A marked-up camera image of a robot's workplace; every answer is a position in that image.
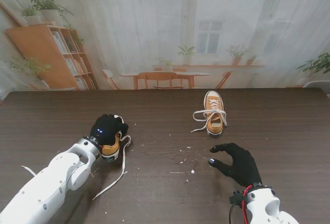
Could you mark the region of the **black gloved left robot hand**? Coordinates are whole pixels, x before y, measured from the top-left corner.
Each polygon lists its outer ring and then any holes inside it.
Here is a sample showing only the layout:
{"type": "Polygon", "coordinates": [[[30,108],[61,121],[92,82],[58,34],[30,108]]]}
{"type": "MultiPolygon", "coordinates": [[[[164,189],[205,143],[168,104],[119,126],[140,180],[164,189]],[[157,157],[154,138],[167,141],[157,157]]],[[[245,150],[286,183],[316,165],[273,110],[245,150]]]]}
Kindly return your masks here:
{"type": "Polygon", "coordinates": [[[100,145],[114,145],[116,134],[121,132],[125,135],[128,131],[128,125],[118,115],[103,114],[98,117],[91,128],[89,136],[98,140],[100,145]]]}

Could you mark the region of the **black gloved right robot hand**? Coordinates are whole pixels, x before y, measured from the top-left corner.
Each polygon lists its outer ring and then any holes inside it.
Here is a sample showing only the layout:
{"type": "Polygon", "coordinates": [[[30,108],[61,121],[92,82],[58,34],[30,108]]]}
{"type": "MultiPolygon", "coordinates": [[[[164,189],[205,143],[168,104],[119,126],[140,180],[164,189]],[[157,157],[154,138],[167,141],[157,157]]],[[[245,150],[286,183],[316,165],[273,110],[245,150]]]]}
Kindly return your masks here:
{"type": "Polygon", "coordinates": [[[253,184],[262,184],[262,180],[254,158],[248,150],[235,143],[215,145],[211,153],[226,152],[232,158],[232,165],[227,165],[217,159],[210,158],[208,163],[218,169],[223,175],[234,179],[239,185],[248,187],[253,184]]]}

